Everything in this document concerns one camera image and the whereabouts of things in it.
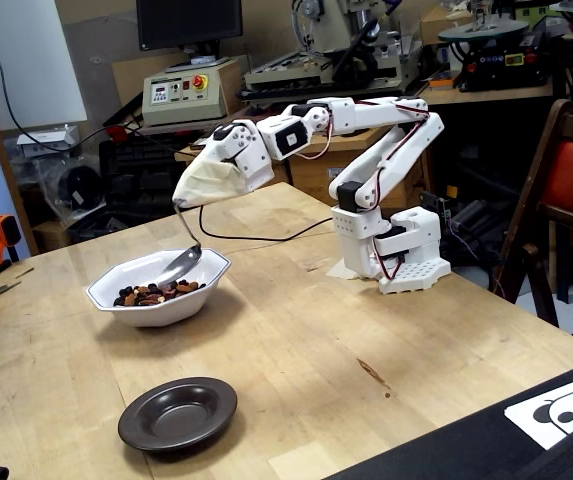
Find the panda sticker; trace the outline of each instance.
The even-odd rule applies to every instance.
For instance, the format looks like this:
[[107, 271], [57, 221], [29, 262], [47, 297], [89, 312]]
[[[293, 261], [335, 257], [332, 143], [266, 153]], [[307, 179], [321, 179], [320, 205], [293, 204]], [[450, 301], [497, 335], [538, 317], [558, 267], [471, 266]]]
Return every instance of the panda sticker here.
[[505, 415], [549, 449], [573, 433], [573, 383], [508, 407]]

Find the red emergency stop button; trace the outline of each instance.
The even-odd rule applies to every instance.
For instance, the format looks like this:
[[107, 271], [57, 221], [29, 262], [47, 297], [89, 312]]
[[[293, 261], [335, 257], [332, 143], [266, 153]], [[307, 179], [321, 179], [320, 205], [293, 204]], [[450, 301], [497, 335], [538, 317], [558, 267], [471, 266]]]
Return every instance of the red emergency stop button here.
[[195, 90], [204, 90], [208, 86], [208, 77], [206, 75], [196, 75], [193, 78], [193, 87]]

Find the spoon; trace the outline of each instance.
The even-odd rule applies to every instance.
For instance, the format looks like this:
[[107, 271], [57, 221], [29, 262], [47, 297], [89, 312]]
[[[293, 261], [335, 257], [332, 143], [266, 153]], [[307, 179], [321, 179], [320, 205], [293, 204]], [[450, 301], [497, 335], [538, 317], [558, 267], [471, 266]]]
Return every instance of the spoon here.
[[177, 212], [179, 219], [184, 224], [184, 228], [188, 230], [188, 234], [195, 241], [196, 245], [187, 249], [175, 260], [173, 260], [157, 277], [155, 283], [160, 288], [186, 275], [195, 267], [195, 265], [197, 265], [197, 262], [199, 262], [200, 258], [202, 258], [201, 243], [195, 238], [195, 235], [193, 235], [193, 232], [190, 230], [186, 220], [184, 220], [184, 216], [182, 215], [177, 205], [175, 205], [175, 211]]

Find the computer monitor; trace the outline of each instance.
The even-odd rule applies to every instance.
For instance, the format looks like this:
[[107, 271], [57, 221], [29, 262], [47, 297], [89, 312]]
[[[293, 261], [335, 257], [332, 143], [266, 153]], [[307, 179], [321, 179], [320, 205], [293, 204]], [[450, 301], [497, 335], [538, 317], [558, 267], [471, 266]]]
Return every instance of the computer monitor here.
[[144, 51], [243, 33], [241, 0], [137, 0], [137, 19]]

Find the nut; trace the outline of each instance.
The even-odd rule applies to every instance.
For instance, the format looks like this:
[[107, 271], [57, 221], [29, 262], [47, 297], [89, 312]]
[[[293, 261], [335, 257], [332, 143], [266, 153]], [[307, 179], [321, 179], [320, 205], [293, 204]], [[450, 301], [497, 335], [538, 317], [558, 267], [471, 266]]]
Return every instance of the nut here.
[[171, 282], [161, 288], [154, 283], [149, 284], [148, 287], [126, 287], [119, 291], [119, 297], [115, 299], [113, 306], [152, 307], [204, 287], [206, 287], [205, 283], [199, 285], [197, 282], [188, 283], [186, 280]]

